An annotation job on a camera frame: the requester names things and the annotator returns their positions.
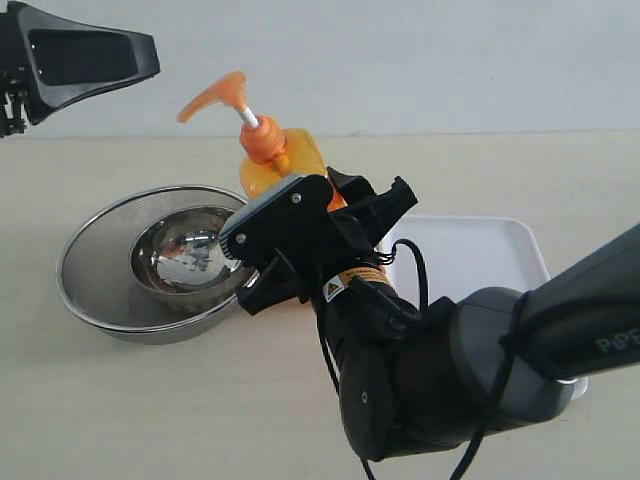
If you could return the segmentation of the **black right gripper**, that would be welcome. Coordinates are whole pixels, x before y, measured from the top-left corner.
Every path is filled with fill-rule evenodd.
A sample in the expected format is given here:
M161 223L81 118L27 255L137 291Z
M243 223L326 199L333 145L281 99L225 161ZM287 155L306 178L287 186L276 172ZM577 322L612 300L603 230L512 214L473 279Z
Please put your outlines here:
M327 171L346 207L327 210L270 252L256 280L236 291L248 314L293 298L326 305L356 276L376 286L386 282L376 244L418 203L417 197L400 176L387 191L376 193L362 175Z

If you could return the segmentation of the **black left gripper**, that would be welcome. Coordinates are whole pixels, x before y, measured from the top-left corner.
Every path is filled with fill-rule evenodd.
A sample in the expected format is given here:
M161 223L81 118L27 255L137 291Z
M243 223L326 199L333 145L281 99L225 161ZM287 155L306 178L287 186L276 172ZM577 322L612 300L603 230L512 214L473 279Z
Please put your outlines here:
M160 73L154 38L72 21L27 3L1 13L1 137L26 122Z

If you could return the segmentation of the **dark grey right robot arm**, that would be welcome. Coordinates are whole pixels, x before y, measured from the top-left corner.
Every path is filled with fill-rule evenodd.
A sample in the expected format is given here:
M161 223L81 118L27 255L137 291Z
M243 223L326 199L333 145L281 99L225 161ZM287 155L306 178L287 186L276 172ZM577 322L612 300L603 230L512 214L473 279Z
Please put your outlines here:
M257 270L249 314L295 298L315 313L348 443L363 464L465 447L556 418L580 378L639 361L639 231L540 287L480 289L412 304L378 244L417 200L329 169L293 174L224 225L224 254Z

